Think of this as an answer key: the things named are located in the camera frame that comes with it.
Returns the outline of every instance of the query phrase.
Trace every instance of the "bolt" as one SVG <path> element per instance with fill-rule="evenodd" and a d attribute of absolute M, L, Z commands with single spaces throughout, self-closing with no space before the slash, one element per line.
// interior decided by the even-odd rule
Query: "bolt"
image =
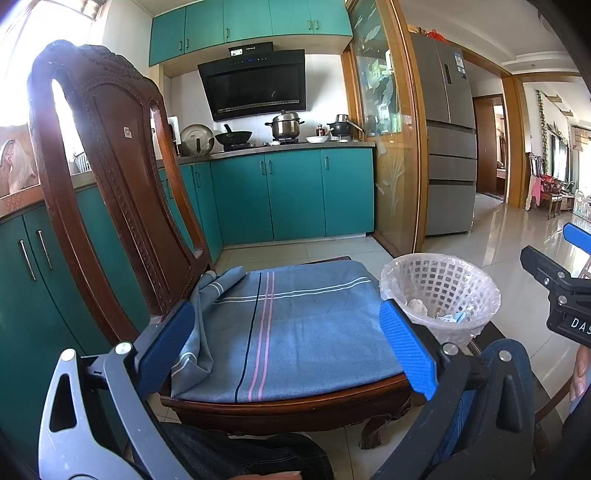
<path fill-rule="evenodd" d="M 115 345 L 115 353 L 117 355 L 127 355 L 131 351 L 131 343 L 121 342 Z"/>
<path fill-rule="evenodd" d="M 445 345 L 443 345 L 443 353 L 445 353 L 448 356 L 457 355 L 459 351 L 460 349 L 457 347 L 457 345 L 454 345 L 453 343 L 446 343 Z"/>
<path fill-rule="evenodd" d="M 507 350 L 501 350 L 499 352 L 499 358 L 504 362 L 510 362 L 513 357 L 511 356 L 511 353 L 509 353 Z"/>
<path fill-rule="evenodd" d="M 66 348 L 60 355 L 60 358 L 64 361 L 64 362 L 69 362 L 70 360 L 72 360 L 74 357 L 76 356 L 76 350 L 74 350 L 73 348 Z"/>

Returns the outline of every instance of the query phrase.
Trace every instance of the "black stripe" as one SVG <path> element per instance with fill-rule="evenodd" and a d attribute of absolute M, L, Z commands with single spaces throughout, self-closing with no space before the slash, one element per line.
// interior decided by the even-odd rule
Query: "black stripe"
<path fill-rule="evenodd" d="M 246 374 L 246 364 L 248 363 L 248 352 L 251 349 L 252 328 L 254 327 L 254 324 L 255 324 L 256 306 L 258 304 L 259 293 L 261 292 L 261 277 L 262 277 L 262 273 L 259 273 L 259 286 L 256 291 L 255 308 L 252 311 L 251 331 L 248 333 L 248 344 L 246 345 L 246 355 L 244 356 L 244 368 L 242 369 L 242 377 L 240 378 L 240 382 L 238 383 L 238 386 L 236 387 L 236 392 L 234 393 L 234 403 L 238 403 L 238 390 L 242 386 L 242 381 L 244 380 L 244 375 Z"/>

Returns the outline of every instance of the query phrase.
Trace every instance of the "large metal lid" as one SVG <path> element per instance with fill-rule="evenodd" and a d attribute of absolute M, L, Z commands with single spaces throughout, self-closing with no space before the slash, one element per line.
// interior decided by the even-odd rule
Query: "large metal lid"
<path fill-rule="evenodd" d="M 285 110 L 281 111 L 281 115 L 277 115 L 273 122 L 282 122 L 283 120 L 299 120 L 300 116 L 296 112 L 285 112 Z"/>

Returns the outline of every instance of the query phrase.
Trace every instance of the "refrigerator handle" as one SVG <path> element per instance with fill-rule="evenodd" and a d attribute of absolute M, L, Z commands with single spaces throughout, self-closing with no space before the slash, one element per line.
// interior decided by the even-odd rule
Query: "refrigerator handle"
<path fill-rule="evenodd" d="M 449 67 L 447 66 L 447 63 L 444 63 L 443 66 L 445 67 L 445 75 L 447 76 L 447 82 L 451 85 L 452 77 L 449 75 Z"/>

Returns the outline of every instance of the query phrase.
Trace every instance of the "refrigerator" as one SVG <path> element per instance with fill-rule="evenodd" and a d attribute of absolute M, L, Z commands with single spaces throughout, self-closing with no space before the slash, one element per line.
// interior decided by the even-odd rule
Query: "refrigerator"
<path fill-rule="evenodd" d="M 476 122 L 462 52 L 411 34 L 427 116 L 429 191 L 426 235 L 472 229 Z"/>

